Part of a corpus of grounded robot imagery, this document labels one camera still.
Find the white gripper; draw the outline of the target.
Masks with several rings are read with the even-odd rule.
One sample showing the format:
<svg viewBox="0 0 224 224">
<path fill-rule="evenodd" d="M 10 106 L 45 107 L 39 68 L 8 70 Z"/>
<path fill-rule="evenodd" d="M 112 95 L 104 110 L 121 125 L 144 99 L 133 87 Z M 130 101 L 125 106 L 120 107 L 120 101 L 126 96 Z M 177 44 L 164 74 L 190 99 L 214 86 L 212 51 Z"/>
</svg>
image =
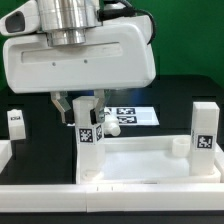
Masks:
<svg viewBox="0 0 224 224">
<path fill-rule="evenodd" d="M 95 90 L 91 123 L 103 123 L 110 97 L 105 89 L 140 88 L 154 80 L 151 36 L 150 19 L 137 16 L 89 29 L 81 45 L 50 47 L 44 34 L 10 38 L 3 45 L 7 84 L 16 93 L 51 92 L 64 124 L 74 123 L 66 91 Z"/>
</svg>

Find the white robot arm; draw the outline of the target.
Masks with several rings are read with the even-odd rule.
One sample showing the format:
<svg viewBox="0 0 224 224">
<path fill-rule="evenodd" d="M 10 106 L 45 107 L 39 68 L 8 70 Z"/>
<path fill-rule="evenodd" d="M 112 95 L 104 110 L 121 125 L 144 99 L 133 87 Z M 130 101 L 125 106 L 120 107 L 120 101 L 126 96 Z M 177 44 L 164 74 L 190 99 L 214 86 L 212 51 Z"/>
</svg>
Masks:
<svg viewBox="0 0 224 224">
<path fill-rule="evenodd" d="M 16 93 L 49 92 L 69 109 L 68 91 L 92 90 L 94 123 L 104 121 L 106 92 L 140 88 L 155 78 L 152 15 L 125 0 L 28 0 L 0 18 L 3 60 Z"/>
</svg>

